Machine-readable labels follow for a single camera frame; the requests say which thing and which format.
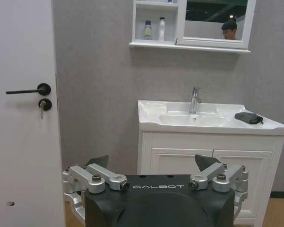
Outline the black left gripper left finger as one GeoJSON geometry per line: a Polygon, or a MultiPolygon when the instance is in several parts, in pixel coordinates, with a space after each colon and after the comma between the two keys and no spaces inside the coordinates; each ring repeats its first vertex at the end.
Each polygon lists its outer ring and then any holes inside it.
{"type": "Polygon", "coordinates": [[[92,158],[84,166],[71,166],[62,173],[63,200],[71,205],[74,216],[81,223],[85,222],[86,190],[99,194],[105,191],[106,186],[120,192],[125,192],[130,187],[125,175],[107,169],[108,161],[108,155],[92,158]]]}

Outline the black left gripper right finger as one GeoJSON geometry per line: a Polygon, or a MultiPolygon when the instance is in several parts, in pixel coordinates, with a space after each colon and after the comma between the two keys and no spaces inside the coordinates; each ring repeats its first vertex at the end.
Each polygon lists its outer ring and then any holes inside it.
{"type": "Polygon", "coordinates": [[[226,193],[234,190],[234,217],[241,211],[242,203],[248,198],[248,171],[243,165],[220,162],[214,157],[195,155],[195,162],[200,170],[197,175],[190,176],[188,187],[193,191],[204,190],[212,183],[216,192],[226,193]]]}

